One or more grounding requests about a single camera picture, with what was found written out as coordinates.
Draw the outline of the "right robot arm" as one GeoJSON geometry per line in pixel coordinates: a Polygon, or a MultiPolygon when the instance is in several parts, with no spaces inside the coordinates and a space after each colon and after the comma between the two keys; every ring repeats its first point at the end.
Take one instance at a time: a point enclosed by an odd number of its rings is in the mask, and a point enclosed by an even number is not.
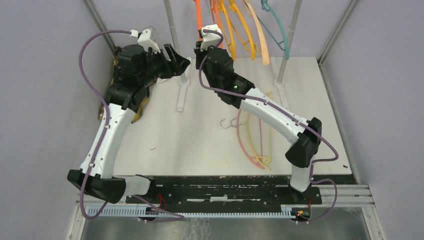
{"type": "Polygon", "coordinates": [[[322,142],[322,122],[298,116],[262,93],[251,81],[237,74],[225,49],[197,41],[195,67],[205,76],[205,89],[214,91],[226,104],[259,118],[291,144],[285,158],[291,163],[289,199],[302,204],[309,198],[312,161],[322,142]]]}

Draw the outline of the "pale yellow hanger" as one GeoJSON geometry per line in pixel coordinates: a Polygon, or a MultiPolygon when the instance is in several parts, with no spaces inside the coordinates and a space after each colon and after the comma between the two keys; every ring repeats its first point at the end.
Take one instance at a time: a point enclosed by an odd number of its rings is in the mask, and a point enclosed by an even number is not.
{"type": "Polygon", "coordinates": [[[252,130],[254,116],[249,113],[246,119],[246,137],[247,144],[250,148],[251,154],[248,154],[248,158],[254,166],[261,170],[271,170],[270,164],[273,160],[273,129],[268,126],[266,134],[264,134],[264,124],[257,118],[257,133],[258,136],[252,138],[254,131],[252,130]]]}

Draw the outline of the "teal hanger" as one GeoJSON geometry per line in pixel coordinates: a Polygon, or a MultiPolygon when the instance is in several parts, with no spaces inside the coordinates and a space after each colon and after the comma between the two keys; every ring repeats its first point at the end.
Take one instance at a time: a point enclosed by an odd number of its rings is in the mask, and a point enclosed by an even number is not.
{"type": "Polygon", "coordinates": [[[260,0],[260,8],[262,11],[265,11],[267,13],[271,13],[275,22],[277,23],[278,29],[281,33],[282,39],[277,40],[277,38],[274,36],[274,34],[271,32],[271,30],[268,28],[268,26],[264,23],[264,21],[258,16],[259,21],[261,25],[264,27],[266,32],[269,34],[269,36],[272,38],[272,40],[275,42],[275,44],[278,46],[278,48],[283,51],[285,60],[290,59],[290,47],[289,47],[289,41],[288,36],[286,34],[285,28],[283,27],[283,24],[277,15],[274,8],[269,4],[268,0],[260,0]]]}

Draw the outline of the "amber yellow hanger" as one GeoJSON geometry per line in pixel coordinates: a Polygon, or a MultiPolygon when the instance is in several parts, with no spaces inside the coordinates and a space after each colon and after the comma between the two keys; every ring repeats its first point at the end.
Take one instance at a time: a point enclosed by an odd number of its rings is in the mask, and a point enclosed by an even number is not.
{"type": "Polygon", "coordinates": [[[227,11],[227,8],[225,6],[224,0],[217,0],[218,9],[223,13],[225,21],[227,23],[228,28],[228,36],[224,34],[224,39],[227,45],[227,49],[230,52],[231,58],[233,61],[236,61],[236,46],[234,43],[234,35],[233,35],[233,28],[232,28],[232,22],[229,17],[229,13],[227,11]]]}

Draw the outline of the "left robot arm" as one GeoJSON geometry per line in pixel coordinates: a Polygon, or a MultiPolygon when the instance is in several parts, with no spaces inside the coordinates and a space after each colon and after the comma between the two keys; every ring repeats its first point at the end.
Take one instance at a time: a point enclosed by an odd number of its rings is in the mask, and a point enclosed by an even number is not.
{"type": "Polygon", "coordinates": [[[158,79],[182,75],[190,60],[171,44],[154,53],[152,48],[131,44],[117,48],[112,84],[105,94],[103,117],[89,153],[79,169],[71,169],[67,180],[83,194],[115,204],[122,197],[138,195],[147,204],[158,191],[153,180],[142,175],[115,175],[118,151],[130,124],[138,120],[158,79]]]}

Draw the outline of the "orange hanger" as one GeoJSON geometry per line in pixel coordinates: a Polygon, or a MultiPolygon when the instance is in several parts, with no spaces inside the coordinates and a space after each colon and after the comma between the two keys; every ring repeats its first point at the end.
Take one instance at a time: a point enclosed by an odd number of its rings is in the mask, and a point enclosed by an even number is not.
{"type": "Polygon", "coordinates": [[[220,20],[217,0],[209,0],[209,6],[213,23],[217,24],[218,27],[222,30],[222,23],[220,20]]]}
{"type": "Polygon", "coordinates": [[[203,36],[201,34],[201,28],[202,28],[202,7],[201,7],[201,0],[194,0],[195,3],[195,13],[196,13],[196,26],[198,31],[198,39],[201,41],[203,39],[203,36]]]}

